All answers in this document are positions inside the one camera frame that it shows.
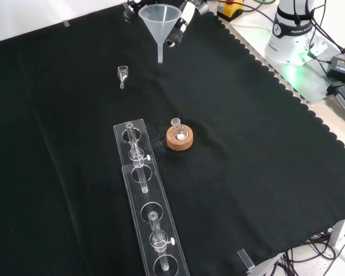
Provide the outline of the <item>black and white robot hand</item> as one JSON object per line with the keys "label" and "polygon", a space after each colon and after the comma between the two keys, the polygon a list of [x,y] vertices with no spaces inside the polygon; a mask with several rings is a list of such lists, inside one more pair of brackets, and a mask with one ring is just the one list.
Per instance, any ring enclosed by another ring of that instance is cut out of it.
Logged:
{"label": "black and white robot hand", "polygon": [[[144,6],[158,4],[159,1],[126,1],[122,5],[124,7],[123,18],[126,22],[133,23],[137,17],[137,12]],[[178,45],[190,24],[194,14],[198,12],[200,15],[209,11],[207,1],[189,0],[184,1],[179,10],[182,12],[180,19],[177,20],[175,26],[166,39],[166,44],[169,48],[174,48]]]}

